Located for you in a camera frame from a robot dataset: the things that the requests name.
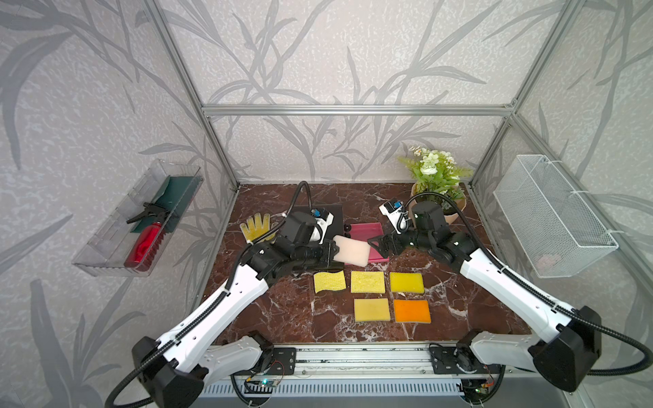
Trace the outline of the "black drawer unit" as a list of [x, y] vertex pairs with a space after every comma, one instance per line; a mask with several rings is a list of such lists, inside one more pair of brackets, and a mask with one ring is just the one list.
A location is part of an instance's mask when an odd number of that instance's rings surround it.
[[343, 207], [340, 204], [313, 208], [309, 214], [316, 220], [310, 242], [323, 243], [335, 236], [345, 235]]

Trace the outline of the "pale pink foam sponge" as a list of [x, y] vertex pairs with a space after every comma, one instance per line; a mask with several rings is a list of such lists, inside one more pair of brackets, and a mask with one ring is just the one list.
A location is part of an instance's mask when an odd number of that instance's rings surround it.
[[365, 241], [357, 241], [345, 236], [335, 236], [333, 241], [338, 248], [333, 260], [347, 265], [366, 267], [369, 263], [371, 246]]

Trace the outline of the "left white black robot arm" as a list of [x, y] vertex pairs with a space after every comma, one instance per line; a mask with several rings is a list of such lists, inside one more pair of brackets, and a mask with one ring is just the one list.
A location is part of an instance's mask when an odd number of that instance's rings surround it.
[[325, 209], [289, 212], [270, 234], [245, 246], [224, 284], [197, 309], [159, 338], [144, 337], [132, 348], [134, 370], [110, 393], [105, 406], [138, 380], [148, 398], [142, 407], [189, 407], [211, 380], [258, 364], [266, 341], [245, 338], [224, 347], [213, 345], [229, 324], [280, 278], [298, 271], [328, 267], [340, 249], [328, 232], [334, 216]]

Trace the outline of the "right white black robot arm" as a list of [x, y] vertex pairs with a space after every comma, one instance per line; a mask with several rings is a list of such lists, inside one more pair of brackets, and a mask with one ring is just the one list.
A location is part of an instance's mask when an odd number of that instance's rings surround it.
[[528, 335], [471, 331], [458, 343], [467, 360], [536, 372], [558, 389], [578, 389], [600, 358], [599, 333], [564, 315], [561, 301], [496, 260], [474, 231], [452, 231], [436, 202], [418, 203], [411, 217], [398, 200], [381, 204], [379, 210], [394, 228], [369, 239], [379, 254], [389, 258], [407, 249], [427, 253], [483, 287], [530, 327]]

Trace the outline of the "wavy yellow cloth sponge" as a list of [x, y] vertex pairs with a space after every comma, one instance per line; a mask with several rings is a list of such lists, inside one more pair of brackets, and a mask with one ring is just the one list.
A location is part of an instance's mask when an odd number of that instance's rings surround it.
[[315, 293], [339, 292], [346, 289], [345, 272], [319, 272], [314, 274]]

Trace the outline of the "orange foam sponge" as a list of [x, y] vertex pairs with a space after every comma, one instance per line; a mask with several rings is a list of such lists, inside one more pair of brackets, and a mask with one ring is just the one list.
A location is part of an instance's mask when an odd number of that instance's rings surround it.
[[395, 300], [395, 321], [398, 323], [430, 324], [429, 302], [426, 300]]

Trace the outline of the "yellow cellulose sponge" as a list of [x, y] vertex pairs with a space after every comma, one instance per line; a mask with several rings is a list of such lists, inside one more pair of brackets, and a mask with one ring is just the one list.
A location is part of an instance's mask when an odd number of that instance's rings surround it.
[[385, 278], [382, 271], [352, 271], [350, 280], [352, 293], [385, 293]]

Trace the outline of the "bright yellow foam sponge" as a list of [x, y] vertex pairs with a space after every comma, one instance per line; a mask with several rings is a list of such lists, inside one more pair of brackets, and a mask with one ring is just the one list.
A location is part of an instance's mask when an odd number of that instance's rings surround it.
[[423, 277], [420, 273], [391, 272], [389, 281], [391, 292], [424, 293]]

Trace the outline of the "pale yellow foam sponge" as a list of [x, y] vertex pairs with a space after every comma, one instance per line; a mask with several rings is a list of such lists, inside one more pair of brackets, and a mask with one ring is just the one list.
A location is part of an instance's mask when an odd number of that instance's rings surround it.
[[354, 313], [356, 322], [390, 321], [391, 319], [387, 299], [355, 299]]

